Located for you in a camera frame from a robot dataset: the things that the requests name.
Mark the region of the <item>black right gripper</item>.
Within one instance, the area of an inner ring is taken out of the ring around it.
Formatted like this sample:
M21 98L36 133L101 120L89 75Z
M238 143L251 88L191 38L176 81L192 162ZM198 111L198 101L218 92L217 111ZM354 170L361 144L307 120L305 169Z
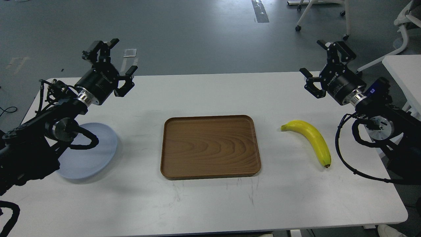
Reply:
M347 64L356 59L356 54L344 41L326 42L317 40L327 54L327 63L320 72L319 77L314 77L306 68L299 72L306 78L304 86L315 98L324 98L326 92L340 105L349 103L349 97L354 91L363 91L367 84L355 73L348 69ZM321 89L314 83L320 83Z

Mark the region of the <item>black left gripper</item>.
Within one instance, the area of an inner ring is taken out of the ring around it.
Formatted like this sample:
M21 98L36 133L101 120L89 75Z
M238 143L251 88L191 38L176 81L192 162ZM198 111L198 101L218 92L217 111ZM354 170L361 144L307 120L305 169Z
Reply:
M115 96L124 97L135 86L133 74L138 66L131 66L125 75L120 76L111 64L111 49L119 42L120 39L94 41L88 50L82 52L82 59L88 61L92 68L78 80L75 88L78 92L88 91L94 97L92 102L95 105L102 105L113 90Z

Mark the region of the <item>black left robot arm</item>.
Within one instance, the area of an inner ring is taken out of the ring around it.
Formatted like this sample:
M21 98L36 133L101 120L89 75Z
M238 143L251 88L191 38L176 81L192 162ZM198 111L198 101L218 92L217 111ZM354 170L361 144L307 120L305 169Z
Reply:
M133 87L131 66L124 75L111 62L111 49L119 39L101 40L83 51L91 68L71 86L60 80L40 80L40 102L36 115L18 127L1 132L0 192L29 180L43 179L59 169L59 157L67 149L88 150L99 138L75 120L92 104L102 105L114 93L124 97Z

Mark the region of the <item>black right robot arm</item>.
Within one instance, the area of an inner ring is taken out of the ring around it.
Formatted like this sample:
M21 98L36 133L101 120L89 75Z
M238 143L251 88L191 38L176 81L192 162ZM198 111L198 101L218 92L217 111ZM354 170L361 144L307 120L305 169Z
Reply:
M319 76L306 68L300 72L306 78L304 88L316 98L329 94L339 105L351 104L353 114L341 119L335 134L335 149L342 163L361 177L398 185L420 185L420 121L392 105L388 80L378 78L369 88L348 67L356 54L343 42L317 41L327 53L327 63ZM387 169L399 179L380 178L365 174L349 165L339 147L341 129L353 118L351 130L355 141L366 147L380 148L388 158Z

